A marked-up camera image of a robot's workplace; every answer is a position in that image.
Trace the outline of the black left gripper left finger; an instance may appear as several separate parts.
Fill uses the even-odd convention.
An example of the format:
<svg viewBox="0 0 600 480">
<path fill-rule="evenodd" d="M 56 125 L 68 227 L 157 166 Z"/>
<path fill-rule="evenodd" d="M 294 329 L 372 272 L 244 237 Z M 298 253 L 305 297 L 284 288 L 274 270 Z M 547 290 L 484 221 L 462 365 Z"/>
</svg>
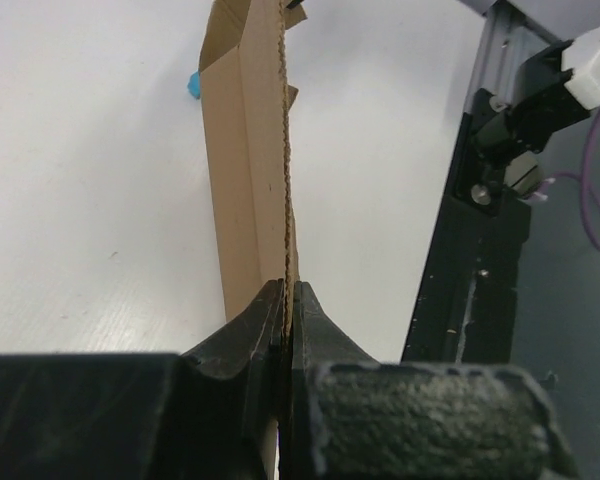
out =
<svg viewBox="0 0 600 480">
<path fill-rule="evenodd" d="M 0 479 L 270 479 L 284 289 L 183 354 L 0 355 Z"/>
</svg>

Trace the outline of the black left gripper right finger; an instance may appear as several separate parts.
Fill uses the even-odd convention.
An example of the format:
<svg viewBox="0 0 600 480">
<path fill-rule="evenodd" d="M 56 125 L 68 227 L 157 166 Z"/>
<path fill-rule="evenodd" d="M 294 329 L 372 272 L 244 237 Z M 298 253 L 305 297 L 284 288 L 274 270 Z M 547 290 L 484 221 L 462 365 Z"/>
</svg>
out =
<svg viewBox="0 0 600 480">
<path fill-rule="evenodd" d="M 509 365 L 383 364 L 300 282 L 293 301 L 288 479 L 576 479 L 552 404 Z"/>
</svg>

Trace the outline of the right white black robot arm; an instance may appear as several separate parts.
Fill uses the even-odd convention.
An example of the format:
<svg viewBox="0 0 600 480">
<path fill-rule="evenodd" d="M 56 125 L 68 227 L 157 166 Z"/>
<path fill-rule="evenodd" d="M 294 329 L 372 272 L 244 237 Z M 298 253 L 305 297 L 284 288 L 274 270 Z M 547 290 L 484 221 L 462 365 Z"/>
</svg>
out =
<svg viewBox="0 0 600 480">
<path fill-rule="evenodd" d="M 504 171 L 551 136 L 600 107 L 600 26 L 527 59 L 514 77 L 512 103 L 471 134 L 467 192 L 489 205 L 504 190 Z"/>
</svg>

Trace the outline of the brown cardboard paper box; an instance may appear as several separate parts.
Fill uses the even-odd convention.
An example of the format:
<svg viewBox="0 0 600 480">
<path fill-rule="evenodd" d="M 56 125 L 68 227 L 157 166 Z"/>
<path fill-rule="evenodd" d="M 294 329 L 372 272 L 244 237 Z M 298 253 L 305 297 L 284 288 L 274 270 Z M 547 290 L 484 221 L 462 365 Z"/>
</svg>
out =
<svg viewBox="0 0 600 480">
<path fill-rule="evenodd" d="M 285 35 L 297 1 L 216 1 L 200 53 L 201 103 L 226 324 L 191 357 L 194 474 L 264 479 L 287 426 L 298 277 Z"/>
</svg>

